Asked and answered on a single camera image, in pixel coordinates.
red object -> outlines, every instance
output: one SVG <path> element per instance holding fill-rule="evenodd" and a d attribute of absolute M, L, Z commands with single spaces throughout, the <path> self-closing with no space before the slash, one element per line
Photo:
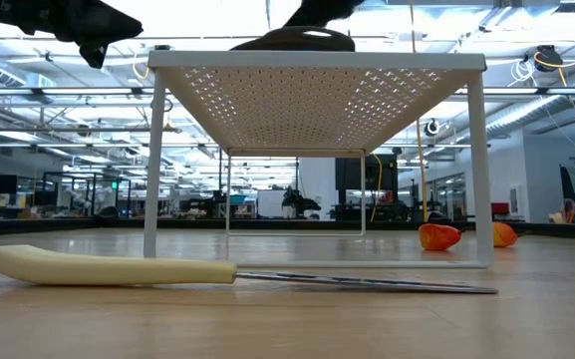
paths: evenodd
<path fill-rule="evenodd" d="M 380 197 L 380 203 L 393 203 L 394 201 L 394 193 L 392 191 L 388 191 L 385 195 Z"/>
<path fill-rule="evenodd" d="M 493 214 L 509 214 L 510 207 L 508 203 L 491 203 L 490 212 Z"/>
<path fill-rule="evenodd" d="M 427 223 L 420 226 L 420 244 L 426 250 L 447 250 L 461 239 L 462 233 L 448 225 Z"/>

white metal table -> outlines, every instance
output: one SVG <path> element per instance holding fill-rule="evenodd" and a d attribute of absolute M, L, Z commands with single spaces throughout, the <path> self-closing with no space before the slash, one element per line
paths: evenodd
<path fill-rule="evenodd" d="M 473 261 L 316 261 L 246 266 L 483 267 L 492 225 L 481 73 L 483 55 L 294 51 L 153 51 L 155 72 L 145 204 L 144 255 L 155 256 L 165 90 L 169 89 L 228 154 L 247 157 L 360 158 L 366 231 L 365 156 L 456 90 L 468 86 L 477 259 Z"/>

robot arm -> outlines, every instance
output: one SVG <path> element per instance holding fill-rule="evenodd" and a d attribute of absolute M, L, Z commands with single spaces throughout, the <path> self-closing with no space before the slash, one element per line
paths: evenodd
<path fill-rule="evenodd" d="M 25 34 L 55 34 L 75 42 L 93 68 L 101 69 L 108 46 L 136 37 L 141 22 L 100 0 L 0 0 L 0 23 L 19 27 Z"/>
<path fill-rule="evenodd" d="M 288 26 L 325 27 L 332 20 L 350 17 L 365 0 L 302 0 L 300 8 L 287 21 Z"/>

wooden floor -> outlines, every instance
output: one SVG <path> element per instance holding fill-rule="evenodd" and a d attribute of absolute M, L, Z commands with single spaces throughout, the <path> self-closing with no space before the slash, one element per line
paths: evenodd
<path fill-rule="evenodd" d="M 414 233 L 363 240 L 236 238 L 162 230 L 161 256 L 202 259 L 466 258 L 422 253 Z M 76 253 L 141 255 L 142 232 L 0 236 Z M 232 286 L 61 288 L 0 275 L 0 358 L 575 359 L 575 239 L 522 237 L 492 269 L 303 270 L 493 286 L 499 295 L 369 292 L 239 280 Z"/>

ceiling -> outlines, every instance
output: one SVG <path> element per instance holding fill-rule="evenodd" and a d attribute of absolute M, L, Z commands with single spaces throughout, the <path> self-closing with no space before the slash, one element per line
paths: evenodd
<path fill-rule="evenodd" d="M 141 2 L 107 0 L 109 5 L 142 21 L 144 32 L 135 39 L 112 45 L 103 70 L 89 68 L 74 44 L 60 43 L 45 33 L 29 37 L 15 27 L 1 24 L 0 69 L 22 79 L 29 87 L 150 87 L 152 75 L 144 77 L 143 74 L 146 72 L 147 53 L 153 46 L 165 44 L 176 50 L 227 50 L 281 27 L 299 2 L 149 0 L 145 6 Z M 332 22 L 329 27 L 350 33 L 361 52 L 410 52 L 412 26 L 409 8 L 387 6 L 386 3 L 367 1 L 351 18 Z M 415 11 L 415 29 L 421 34 L 418 51 L 483 53 L 488 65 L 484 73 L 487 87 L 528 87 L 533 86 L 533 81 L 539 86 L 559 86 L 557 72 L 541 73 L 533 71 L 530 65 L 519 64 L 525 54 L 532 56 L 538 45 L 554 45 L 565 64 L 575 63 L 575 13 L 556 12 L 558 8 L 553 5 L 497 9 L 485 4 L 488 1 L 473 1 L 469 3 L 476 5 L 468 6 L 452 6 L 454 1 L 431 3 L 432 6 L 418 6 Z M 571 83 L 574 74 L 575 64 L 565 69 Z M 117 169 L 120 174 L 136 181 L 145 180 L 147 148 L 141 147 L 141 144 L 149 143 L 146 130 L 151 96 L 80 94 L 54 96 L 49 100 L 0 96 L 0 128 L 75 129 L 88 126 L 104 131 L 34 135 L 2 135 L 0 132 L 0 144 L 54 145 L 45 147 L 44 152 L 61 159 L 69 171 L 74 170 L 72 164 L 75 168 L 123 166 L 123 169 Z M 485 109 L 491 116 L 523 101 L 519 98 L 491 99 Z M 575 109 L 565 109 L 551 116 L 566 121 L 573 112 Z M 164 173 L 161 181 L 193 190 L 217 189 L 220 154 L 216 145 L 176 101 L 173 101 L 172 110 L 166 116 L 170 129 L 164 134 L 163 142 L 181 145 L 163 149 Z M 439 138 L 457 138 L 467 129 L 467 104 L 456 100 L 443 102 L 429 110 L 422 122 L 431 119 L 442 124 Z M 549 118 L 542 118 L 528 124 L 527 130 L 540 130 L 551 123 Z M 562 131 L 575 136 L 575 125 L 565 126 L 561 131 L 548 131 L 541 136 L 559 136 Z M 395 144 L 412 145 L 415 142 L 415 128 L 402 131 L 390 140 Z M 85 144 L 98 146 L 67 146 Z M 382 147 L 378 152 L 390 153 L 391 147 Z M 416 158 L 413 149 L 404 151 L 402 159 Z M 440 158 L 448 160 L 453 151 L 462 149 L 441 151 Z M 249 189 L 289 184 L 295 176 L 295 163 L 296 159 L 293 158 L 240 160 L 234 163 L 237 169 L 234 181 Z"/>

